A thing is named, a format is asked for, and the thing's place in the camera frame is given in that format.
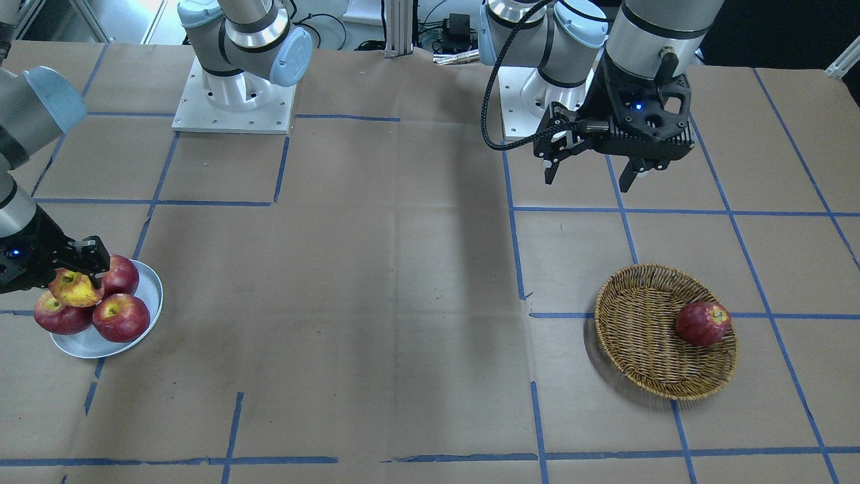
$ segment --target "bowl of apples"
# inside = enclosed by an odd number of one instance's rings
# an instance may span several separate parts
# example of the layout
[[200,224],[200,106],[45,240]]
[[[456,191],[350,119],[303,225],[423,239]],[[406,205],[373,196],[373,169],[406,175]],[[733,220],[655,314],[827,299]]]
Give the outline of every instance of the bowl of apples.
[[110,269],[98,289],[84,274],[57,270],[36,301],[33,316],[63,352],[79,358],[110,357],[149,334],[163,296],[161,279],[150,266],[111,254]]

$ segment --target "white plate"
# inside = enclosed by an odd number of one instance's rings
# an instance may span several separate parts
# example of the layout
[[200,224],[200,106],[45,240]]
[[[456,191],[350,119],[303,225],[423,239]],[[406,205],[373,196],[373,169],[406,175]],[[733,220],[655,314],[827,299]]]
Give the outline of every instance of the white plate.
[[52,334],[51,338],[60,350],[79,358],[110,357],[128,350],[152,331],[152,327],[158,320],[158,315],[161,314],[162,299],[164,297],[161,279],[158,278],[158,274],[150,266],[136,260],[132,260],[132,263],[138,268],[138,272],[140,273],[140,283],[138,284],[138,290],[134,291],[134,295],[143,300],[146,308],[150,310],[150,327],[146,328],[144,334],[141,334],[131,343],[112,343],[107,341],[95,330],[95,326],[90,326],[78,334]]

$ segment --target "wicker basket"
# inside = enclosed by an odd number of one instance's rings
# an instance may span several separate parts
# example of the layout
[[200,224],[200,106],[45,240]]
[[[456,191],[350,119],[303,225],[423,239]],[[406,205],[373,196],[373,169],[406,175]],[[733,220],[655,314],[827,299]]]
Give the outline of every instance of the wicker basket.
[[651,393],[672,400],[715,394],[734,375],[738,341],[734,328],[709,348],[681,339],[675,318],[694,301],[719,302],[702,283],[671,267],[625,267],[597,296],[594,324],[600,345],[618,370]]

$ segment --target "robotic arm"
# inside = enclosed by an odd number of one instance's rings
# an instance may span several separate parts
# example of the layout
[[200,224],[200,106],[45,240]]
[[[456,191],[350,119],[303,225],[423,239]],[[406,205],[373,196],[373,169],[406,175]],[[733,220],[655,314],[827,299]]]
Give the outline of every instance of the robotic arm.
[[[0,62],[9,52],[19,4],[0,0]],[[85,115],[80,95],[56,71],[37,67],[19,77],[0,68],[0,294],[45,287],[60,267],[88,274],[95,283],[109,269],[98,237],[67,237],[9,174]]]
[[[579,97],[559,93],[586,82],[603,46],[602,12],[587,0],[487,0],[480,39],[482,62],[494,66],[490,84],[502,65],[536,66],[551,95],[536,133],[496,145],[486,134],[487,94],[485,141],[499,150],[532,143],[547,184],[562,160],[588,149],[629,158],[619,179],[623,192],[638,174],[665,170],[695,145],[685,71],[721,6],[722,0],[625,0],[584,101],[572,102]],[[575,43],[558,45],[553,28]],[[531,32],[546,33],[547,41]],[[570,77],[557,74],[554,60],[571,66]]]

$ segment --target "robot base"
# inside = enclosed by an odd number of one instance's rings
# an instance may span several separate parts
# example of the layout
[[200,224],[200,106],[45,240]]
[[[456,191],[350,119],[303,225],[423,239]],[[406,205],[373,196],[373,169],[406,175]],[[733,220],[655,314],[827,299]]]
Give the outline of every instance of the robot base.
[[253,106],[236,106],[229,110],[222,108],[210,99],[212,87],[206,85],[203,69],[195,58],[179,107],[176,108],[174,131],[289,134],[296,86],[273,85],[247,72],[244,76],[253,78],[254,82],[265,83],[266,89],[261,90]]
[[534,134],[538,130],[546,107],[552,101],[561,102],[571,111],[578,109],[585,102],[587,87],[591,84],[592,78],[593,71],[590,71],[582,86],[560,89],[548,85],[538,76],[535,68],[501,67],[499,91],[505,140],[521,140]]

